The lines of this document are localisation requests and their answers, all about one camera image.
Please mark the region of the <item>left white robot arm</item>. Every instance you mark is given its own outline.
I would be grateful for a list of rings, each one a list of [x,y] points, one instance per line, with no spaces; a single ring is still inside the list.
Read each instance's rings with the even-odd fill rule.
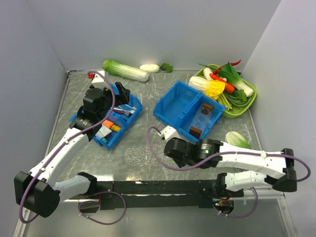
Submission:
[[[80,172],[63,182],[57,182],[57,179],[74,155],[101,129],[102,122],[113,108],[129,103],[130,90],[124,88],[120,82],[116,82],[115,86],[118,94],[114,94],[112,87],[99,89],[90,86],[83,98],[83,105],[62,140],[29,172],[17,173],[14,188],[20,211],[26,208],[46,218],[66,199],[77,195],[85,198],[96,196],[97,178],[93,175]]]

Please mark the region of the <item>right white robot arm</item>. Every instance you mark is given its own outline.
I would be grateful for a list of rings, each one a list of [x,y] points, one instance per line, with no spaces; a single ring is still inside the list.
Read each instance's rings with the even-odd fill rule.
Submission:
[[[294,169],[294,153],[284,148],[280,152],[255,151],[240,148],[212,139],[201,139],[193,144],[179,138],[169,140],[164,154],[172,158],[179,168],[194,166],[205,161],[202,169],[239,168],[240,173],[221,173],[215,185],[216,193],[222,197],[248,187],[269,186],[280,192],[297,191]]]

